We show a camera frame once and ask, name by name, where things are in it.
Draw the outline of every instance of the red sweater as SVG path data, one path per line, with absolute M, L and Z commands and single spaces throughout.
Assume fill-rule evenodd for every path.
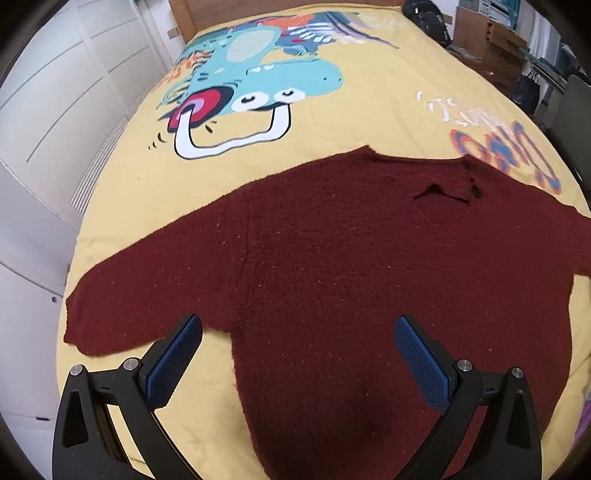
M 95 266 L 67 299 L 64 340 L 120 352 L 196 313 L 231 335 L 271 479 L 391 480 L 437 417 L 394 319 L 413 314 L 480 369 L 523 368 L 545 428 L 590 245 L 591 220 L 473 157 L 365 147 L 248 184 Z

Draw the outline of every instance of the wooden headboard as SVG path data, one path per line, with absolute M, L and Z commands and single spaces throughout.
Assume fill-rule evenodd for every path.
M 188 42 L 198 31 L 240 18 L 310 5 L 314 0 L 169 0 L 178 29 Z M 319 0 L 318 3 L 342 3 Z M 358 4 L 395 7 L 404 0 L 355 0 Z

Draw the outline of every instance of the blue gripper pad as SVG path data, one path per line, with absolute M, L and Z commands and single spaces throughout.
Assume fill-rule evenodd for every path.
M 152 411 L 156 408 L 166 406 L 170 397 L 173 396 L 174 389 L 181 380 L 185 370 L 187 369 L 191 359 L 195 355 L 197 348 L 201 344 L 203 338 L 203 328 L 199 317 L 192 315 L 181 327 L 174 339 L 170 338 L 174 335 L 174 331 L 169 337 L 158 342 L 170 343 L 168 348 L 162 352 L 158 352 L 160 345 L 154 344 L 153 348 L 160 353 L 155 358 L 156 362 L 150 373 L 145 377 L 144 397 L 148 408 Z
M 450 402 L 447 375 L 405 317 L 396 321 L 396 347 L 402 354 L 427 405 L 445 413 Z

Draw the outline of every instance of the yellow bedspread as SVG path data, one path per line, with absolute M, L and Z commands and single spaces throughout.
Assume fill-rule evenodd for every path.
M 401 157 L 471 153 L 591 216 L 567 167 L 527 116 L 398 9 L 314 5 L 224 27 L 225 38 L 210 29 L 188 45 L 127 126 L 87 209 L 66 295 L 94 265 L 181 215 L 250 181 L 367 144 Z M 220 62 L 214 78 L 199 75 L 206 61 Z M 192 96 L 207 87 L 209 96 Z M 587 278 L 575 278 L 570 379 L 543 437 L 545 478 L 569 451 L 590 382 L 589 287 Z M 73 364 L 115 368 L 148 348 L 86 357 L 63 342 L 65 327 L 64 303 L 60 388 Z M 238 400 L 226 335 L 205 333 L 157 414 L 202 477 L 266 478 Z M 115 423 L 134 465 L 146 472 L 117 415 Z

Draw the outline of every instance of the cartoon eye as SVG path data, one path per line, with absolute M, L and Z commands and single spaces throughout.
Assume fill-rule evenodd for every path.
M 269 101 L 269 96 L 265 92 L 251 92 L 240 95 L 232 104 L 232 110 L 235 112 L 248 112 L 263 106 Z
M 306 97 L 306 94 L 297 88 L 288 88 L 286 90 L 281 90 L 273 95 L 273 98 L 277 102 L 281 103 L 293 103 L 299 102 Z

